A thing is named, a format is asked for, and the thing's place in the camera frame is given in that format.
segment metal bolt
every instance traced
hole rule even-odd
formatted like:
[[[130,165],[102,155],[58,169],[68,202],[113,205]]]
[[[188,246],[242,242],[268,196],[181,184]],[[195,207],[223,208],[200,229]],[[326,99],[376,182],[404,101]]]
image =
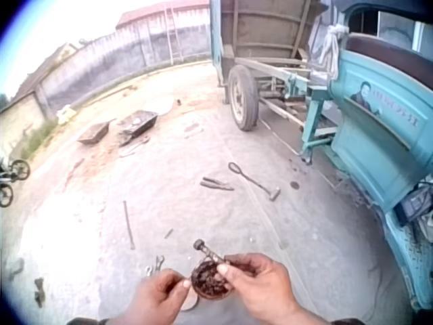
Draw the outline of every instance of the metal bolt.
[[[221,264],[221,263],[225,263],[224,259],[219,257],[219,255],[217,255],[216,253],[214,253],[213,251],[211,251],[205,244],[203,239],[197,239],[194,242],[193,247],[197,250],[197,251],[202,251],[206,256],[209,256],[215,263]]]

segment hand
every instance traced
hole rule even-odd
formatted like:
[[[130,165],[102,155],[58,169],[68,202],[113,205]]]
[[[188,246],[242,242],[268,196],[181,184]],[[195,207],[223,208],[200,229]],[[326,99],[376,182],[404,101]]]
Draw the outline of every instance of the hand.
[[[169,325],[172,324],[191,282],[173,271],[164,269],[159,274],[143,280],[135,291],[127,310],[107,325]]]
[[[236,289],[255,318],[272,325],[327,324],[299,306],[284,265],[262,254],[225,258],[232,265],[220,264],[218,272]]]

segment bolt head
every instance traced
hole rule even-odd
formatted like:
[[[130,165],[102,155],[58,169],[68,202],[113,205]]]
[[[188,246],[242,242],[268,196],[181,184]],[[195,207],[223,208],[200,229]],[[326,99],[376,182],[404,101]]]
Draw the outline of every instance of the bolt head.
[[[200,250],[202,249],[203,246],[204,246],[204,241],[203,241],[203,239],[197,239],[197,240],[194,242],[194,245],[193,245],[193,247],[194,247],[197,251],[200,251]]]

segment truck wheel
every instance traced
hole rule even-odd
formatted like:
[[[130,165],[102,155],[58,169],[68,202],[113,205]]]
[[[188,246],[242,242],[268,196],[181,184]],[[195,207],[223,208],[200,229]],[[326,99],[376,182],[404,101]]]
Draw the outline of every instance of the truck wheel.
[[[0,183],[0,207],[7,208],[14,199],[14,191],[9,184]]]
[[[242,131],[251,130],[258,118],[256,81],[247,67],[234,66],[229,73],[230,106],[233,119]]]

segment sky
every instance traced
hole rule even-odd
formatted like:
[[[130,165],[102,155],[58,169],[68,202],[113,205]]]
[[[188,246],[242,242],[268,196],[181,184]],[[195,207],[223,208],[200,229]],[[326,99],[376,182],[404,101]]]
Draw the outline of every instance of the sky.
[[[114,32],[122,12],[163,0],[32,0],[0,40],[0,93],[11,98],[26,78],[66,42]]]

